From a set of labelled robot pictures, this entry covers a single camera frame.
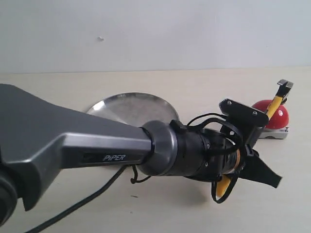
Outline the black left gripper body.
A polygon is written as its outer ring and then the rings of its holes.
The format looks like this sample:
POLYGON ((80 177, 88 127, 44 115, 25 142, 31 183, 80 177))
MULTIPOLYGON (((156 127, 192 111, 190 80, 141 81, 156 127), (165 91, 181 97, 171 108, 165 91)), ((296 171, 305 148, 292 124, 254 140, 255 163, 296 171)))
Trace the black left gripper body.
POLYGON ((241 133, 228 128, 220 131, 203 129, 206 141, 205 165, 200 169, 199 180, 219 182, 224 176, 238 176, 246 166, 248 148, 241 133))

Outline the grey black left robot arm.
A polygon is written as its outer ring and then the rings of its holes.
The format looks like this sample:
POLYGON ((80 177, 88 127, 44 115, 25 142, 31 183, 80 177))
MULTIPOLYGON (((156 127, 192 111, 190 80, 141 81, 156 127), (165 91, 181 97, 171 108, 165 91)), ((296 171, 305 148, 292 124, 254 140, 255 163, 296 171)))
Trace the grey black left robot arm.
POLYGON ((278 91, 265 111, 230 99, 220 114, 206 114, 198 125, 149 121, 141 127, 88 115, 42 100, 16 86, 0 86, 0 222, 18 199, 26 211, 63 169, 120 165, 98 191, 33 228, 38 233, 89 203, 123 173, 146 178, 181 176, 211 183, 211 196, 224 202, 238 179, 277 187, 281 177, 254 150, 261 130, 283 103, 278 91))

